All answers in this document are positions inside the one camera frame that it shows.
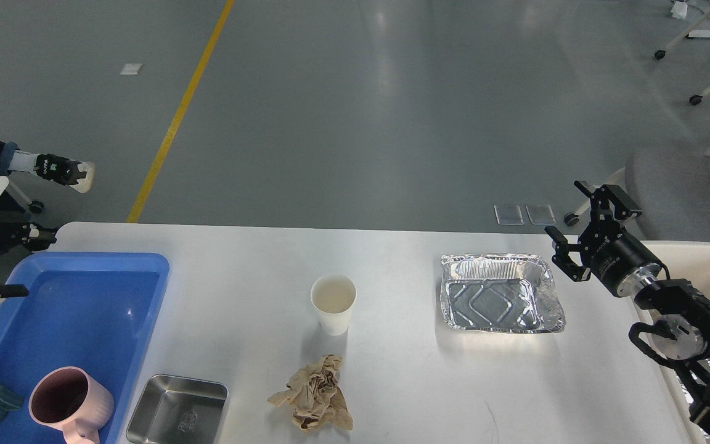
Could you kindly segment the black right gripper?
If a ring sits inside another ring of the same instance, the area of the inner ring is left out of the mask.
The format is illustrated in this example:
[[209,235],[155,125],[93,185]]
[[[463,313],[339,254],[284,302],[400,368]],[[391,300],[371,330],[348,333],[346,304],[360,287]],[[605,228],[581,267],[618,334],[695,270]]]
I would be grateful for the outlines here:
[[[554,247],[552,262],[574,282],[595,276],[614,297],[637,295],[662,271],[662,261],[623,227],[643,210],[622,186],[594,187],[580,180],[574,186],[588,199],[589,222],[577,244],[570,244],[555,226],[544,228]],[[580,254],[581,265],[572,253]]]

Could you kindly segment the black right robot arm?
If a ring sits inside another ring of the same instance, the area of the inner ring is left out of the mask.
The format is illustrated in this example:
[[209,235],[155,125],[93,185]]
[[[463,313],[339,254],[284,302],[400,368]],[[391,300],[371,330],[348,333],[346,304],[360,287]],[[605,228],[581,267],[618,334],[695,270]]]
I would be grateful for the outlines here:
[[674,371],[692,397],[688,418],[710,436],[710,299],[691,281],[671,278],[667,265],[628,232],[626,221],[642,209],[623,188],[583,181],[574,186],[589,200],[589,224],[574,244],[558,228],[545,228],[555,248],[553,263],[574,282],[594,276],[614,297],[656,312],[653,323],[630,327],[629,340]]

